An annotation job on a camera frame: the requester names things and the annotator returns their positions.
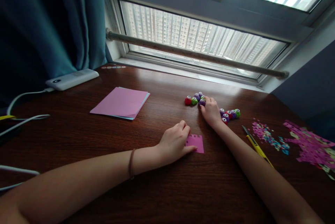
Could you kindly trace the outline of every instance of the white cable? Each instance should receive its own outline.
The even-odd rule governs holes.
[[[21,168],[16,168],[16,167],[12,167],[12,166],[0,165],[0,169],[5,170],[5,171],[22,172],[22,173],[29,173],[29,174],[33,174],[33,175],[39,175],[39,172],[37,172],[37,171],[21,169]]]
[[[10,127],[9,129],[7,129],[7,130],[3,131],[2,133],[0,133],[0,137],[3,136],[4,134],[6,134],[7,132],[10,132],[11,130],[13,130],[13,129],[15,129],[15,128],[21,126],[21,125],[23,125],[24,123],[29,122],[31,120],[34,120],[36,118],[39,118],[41,116],[43,116],[45,118],[45,117],[49,117],[50,115],[38,115],[38,116],[34,116],[34,117],[31,117],[31,118],[28,118],[28,119],[26,119],[26,120],[18,123],[17,125],[14,125],[13,127]]]
[[[11,188],[14,188],[14,187],[17,187],[17,186],[19,186],[19,185],[21,185],[21,184],[22,184],[22,183],[15,184],[15,185],[11,185],[11,186],[7,186],[7,187],[2,187],[2,188],[0,188],[0,192],[1,192],[1,191],[6,191],[6,190],[11,189]]]
[[[0,169],[6,170],[6,171],[22,172],[22,173],[29,173],[29,174],[33,174],[33,175],[39,175],[39,172],[37,172],[37,171],[27,170],[27,169],[20,169],[20,168],[16,168],[16,167],[12,167],[12,166],[0,165]],[[18,183],[18,184],[7,186],[7,187],[2,187],[2,188],[0,188],[0,192],[1,191],[6,191],[6,190],[14,188],[14,187],[17,187],[18,185],[21,185],[21,184],[22,183]]]
[[[24,95],[28,95],[28,94],[39,94],[39,93],[44,93],[44,92],[51,92],[51,91],[54,91],[54,88],[47,88],[43,91],[39,91],[39,92],[28,92],[28,93],[23,93],[21,95],[18,95],[16,98],[14,98],[14,100],[10,103],[10,105],[8,106],[8,109],[7,109],[7,115],[10,115],[10,112],[13,108],[13,105],[14,103],[22,96]],[[37,116],[33,116],[31,118],[12,118],[14,120],[23,120],[22,122],[18,123],[17,125],[14,125],[13,127],[10,127],[9,129],[3,131],[0,133],[0,137],[3,136],[4,134],[10,132],[11,130],[25,124],[26,122],[29,122],[31,120],[38,120],[38,119],[44,119],[44,118],[47,118],[47,117],[50,117],[50,115],[37,115]],[[4,165],[0,165],[0,169],[2,170],[7,170],[7,171],[14,171],[14,172],[22,172],[22,173],[29,173],[29,174],[33,174],[33,175],[39,175],[39,172],[37,171],[33,171],[33,170],[27,170],[27,169],[21,169],[21,168],[16,168],[16,167],[11,167],[11,166],[4,166]],[[5,191],[5,190],[8,190],[8,189],[11,189],[11,188],[14,188],[18,185],[20,185],[22,183],[19,183],[19,184],[15,184],[15,185],[11,185],[11,186],[7,186],[7,187],[2,187],[0,188],[0,191]]]
[[[10,112],[13,108],[13,105],[14,103],[22,96],[24,95],[29,95],[29,94],[39,94],[39,93],[44,93],[44,92],[47,92],[46,90],[43,90],[43,91],[38,91],[38,92],[27,92],[27,93],[23,93],[21,95],[18,95],[16,98],[13,99],[13,101],[10,103],[10,105],[8,106],[7,108],[7,115],[9,116],[10,115]],[[44,117],[41,117],[41,118],[36,118],[35,120],[40,120],[40,119],[45,119],[47,117],[49,117],[50,115],[44,115]],[[24,120],[27,120],[29,118],[12,118],[12,120],[16,120],[16,121],[24,121]]]

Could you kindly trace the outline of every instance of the window sill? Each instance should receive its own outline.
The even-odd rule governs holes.
[[[210,81],[210,82],[215,82],[219,84],[225,84],[229,86],[245,88],[245,89],[249,89],[253,91],[260,91],[260,92],[265,93],[264,90],[254,85],[242,84],[239,82],[229,81],[229,80],[221,79],[218,77],[212,77],[209,75],[194,73],[194,72],[187,71],[187,70],[176,69],[172,67],[162,66],[162,65],[154,64],[154,63],[148,63],[148,62],[135,60],[135,59],[119,58],[117,60],[114,60],[114,63],[124,64],[124,65],[139,67],[139,68],[145,68],[145,69],[160,71],[160,72],[169,73],[169,74],[181,75],[185,77],[190,77],[190,78],[195,78],[199,80]]]

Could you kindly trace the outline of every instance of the pink paper scraps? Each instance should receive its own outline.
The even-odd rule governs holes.
[[[117,87],[90,113],[134,120],[149,95],[150,93],[145,91]]]
[[[202,136],[190,134],[188,138],[186,139],[185,146],[190,146],[190,145],[195,145],[198,147],[198,149],[194,152],[204,153]]]
[[[266,124],[262,124],[260,122],[253,122],[252,124],[254,134],[256,134],[259,137],[259,139],[265,140],[265,142],[268,142],[277,151],[282,150],[284,154],[289,155],[290,146],[285,142],[285,140],[282,137],[278,137],[280,142],[279,143],[271,136],[270,133],[271,130]]]
[[[329,178],[335,180],[330,174],[330,170],[335,169],[335,150],[331,147],[335,143],[330,142],[305,128],[299,127],[286,120],[284,125],[290,129],[293,139],[286,138],[288,142],[298,144],[301,148],[299,162],[309,162],[319,169],[323,169]]]

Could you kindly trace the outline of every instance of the wooden desk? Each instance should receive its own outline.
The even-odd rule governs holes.
[[[241,117],[229,127],[249,145],[241,125],[253,118],[274,130],[273,137],[290,138],[285,119],[304,126],[273,95],[134,67],[97,69],[99,78],[63,92],[37,95],[14,109],[14,115],[51,114],[25,124],[19,136],[0,147],[0,164],[46,172],[68,163],[114,152],[156,145],[163,132],[180,120],[202,135],[204,154],[137,176],[102,195],[66,223],[271,223],[273,218],[234,157],[184,98],[202,91],[225,110],[239,108]],[[151,93],[134,121],[90,114],[114,87]],[[299,146],[290,155],[260,144],[273,166],[296,188],[327,223],[334,220],[335,187],[324,171],[299,163]],[[0,173],[0,186],[26,179]]]

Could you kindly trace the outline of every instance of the high-rise building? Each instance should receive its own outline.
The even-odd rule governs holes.
[[[126,32],[133,37],[256,66],[266,64],[269,56],[275,57],[283,48],[281,42],[257,35],[129,2],[121,5]]]

